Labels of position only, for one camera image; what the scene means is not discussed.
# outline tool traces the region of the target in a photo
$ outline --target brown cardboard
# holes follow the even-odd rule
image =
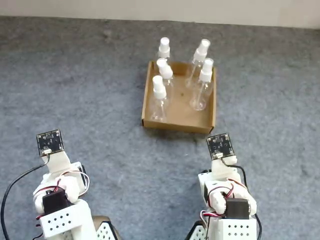
[[[153,97],[153,82],[155,76],[154,62],[150,61],[146,76],[144,99],[142,107],[142,125],[145,128],[167,129],[191,133],[209,134],[215,127],[216,121],[216,69],[213,68],[213,92],[208,106],[203,111],[195,111],[189,106],[191,91],[185,87],[185,72],[188,64],[172,62],[174,79],[174,101],[170,102],[167,110],[167,122],[157,122],[150,119],[149,103]]]

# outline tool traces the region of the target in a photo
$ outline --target white bracket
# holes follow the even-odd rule
[[[216,240],[257,240],[257,220],[219,219]]]

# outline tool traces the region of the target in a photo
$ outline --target plastic bottle body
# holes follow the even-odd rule
[[[168,105],[169,105],[169,101],[167,97],[162,99],[153,98],[150,106],[151,120],[165,123],[167,121]]]
[[[210,98],[211,93],[214,90],[213,83],[204,82],[199,80],[193,87],[192,98],[190,100],[190,106],[196,111],[204,110]]]
[[[174,77],[163,79],[163,85],[165,86],[167,100],[172,102],[174,99]]]
[[[188,68],[185,74],[185,86],[188,89],[193,88],[194,85],[197,83],[203,64],[204,64],[203,61],[193,59],[191,63],[188,65]]]

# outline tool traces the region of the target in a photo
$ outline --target spray pump cap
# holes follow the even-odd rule
[[[199,80],[205,83],[209,83],[212,77],[212,68],[214,66],[214,60],[206,58],[203,63],[203,67],[200,71]]]
[[[153,95],[156,99],[164,99],[167,96],[166,87],[162,76],[157,75],[152,78]]]
[[[199,62],[203,62],[207,56],[208,48],[210,46],[210,41],[207,39],[202,39],[199,47],[195,50],[193,59]]]
[[[159,68],[159,72],[163,79],[171,79],[174,75],[174,72],[172,71],[171,67],[168,65],[168,62],[165,58],[159,58],[156,61],[156,64]]]
[[[167,37],[160,39],[160,46],[158,51],[159,58],[169,58],[170,57],[170,40]]]

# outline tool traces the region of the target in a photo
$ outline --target gray carpet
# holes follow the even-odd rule
[[[265,240],[320,235],[320,31],[168,21],[0,18],[0,192],[41,163],[55,128],[91,177],[85,197],[125,240],[183,240],[204,207],[205,136],[144,129],[146,67],[160,37],[187,61],[201,38],[218,67],[217,121],[258,203]],[[5,219],[30,240],[41,169],[14,186]]]

